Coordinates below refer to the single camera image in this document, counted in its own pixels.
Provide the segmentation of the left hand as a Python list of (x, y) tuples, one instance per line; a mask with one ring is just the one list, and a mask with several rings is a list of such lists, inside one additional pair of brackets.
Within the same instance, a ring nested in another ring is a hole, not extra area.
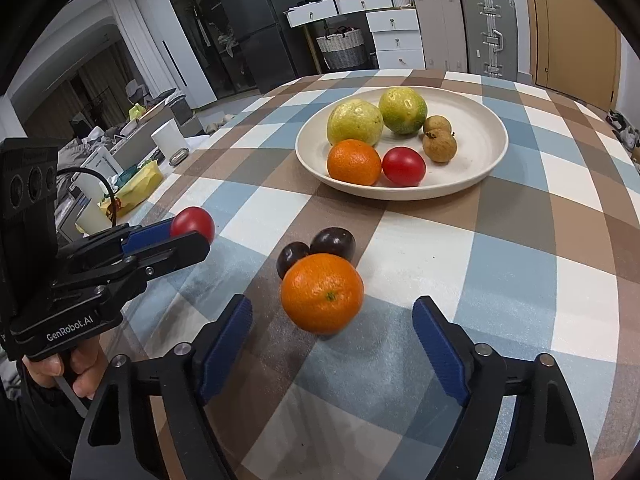
[(79, 341), (68, 358), (54, 354), (42, 361), (32, 362), (24, 356), (22, 362), (30, 377), (43, 388), (54, 387), (55, 379), (62, 377), (69, 368), (76, 375), (73, 392), (78, 398), (90, 400), (98, 391), (108, 365), (99, 337)]

